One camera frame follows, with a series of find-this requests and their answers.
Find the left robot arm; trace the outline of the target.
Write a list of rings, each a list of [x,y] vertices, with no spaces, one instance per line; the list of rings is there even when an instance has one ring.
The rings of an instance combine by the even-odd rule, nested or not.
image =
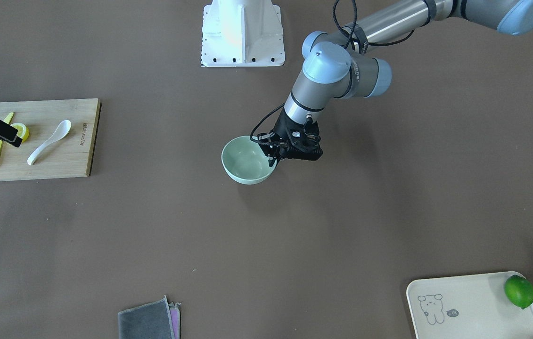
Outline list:
[[[283,159],[315,161],[322,156],[318,118],[333,98],[384,94],[393,73],[388,62],[366,56],[378,47],[407,40],[432,21],[462,18],[509,36],[533,30],[533,0],[401,0],[336,32],[312,32],[302,44],[303,64],[273,129],[250,140],[269,167]]]

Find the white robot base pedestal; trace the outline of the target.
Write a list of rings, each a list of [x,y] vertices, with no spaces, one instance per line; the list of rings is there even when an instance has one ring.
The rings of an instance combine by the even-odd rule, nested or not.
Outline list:
[[[270,0],[213,0],[202,13],[200,66],[284,65],[280,6]]]

